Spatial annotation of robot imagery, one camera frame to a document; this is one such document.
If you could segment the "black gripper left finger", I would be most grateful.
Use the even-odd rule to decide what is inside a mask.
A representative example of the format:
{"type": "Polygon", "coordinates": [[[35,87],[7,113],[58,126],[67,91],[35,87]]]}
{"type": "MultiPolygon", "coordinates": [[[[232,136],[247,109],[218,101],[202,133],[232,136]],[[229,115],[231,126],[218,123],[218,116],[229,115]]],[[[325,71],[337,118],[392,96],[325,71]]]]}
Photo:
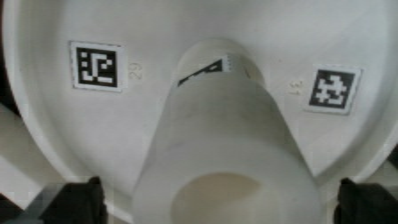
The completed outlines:
{"type": "Polygon", "coordinates": [[[48,184],[10,224],[108,224],[99,177],[48,184]]]}

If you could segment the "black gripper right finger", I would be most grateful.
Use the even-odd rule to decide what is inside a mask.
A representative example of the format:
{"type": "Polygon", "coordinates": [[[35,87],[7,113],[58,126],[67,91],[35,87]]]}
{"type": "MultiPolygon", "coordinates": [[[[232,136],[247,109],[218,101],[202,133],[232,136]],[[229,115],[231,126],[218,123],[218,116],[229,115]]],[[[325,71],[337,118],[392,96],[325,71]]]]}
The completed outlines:
{"type": "Polygon", "coordinates": [[[334,224],[398,224],[398,186],[341,180],[334,224]]]}

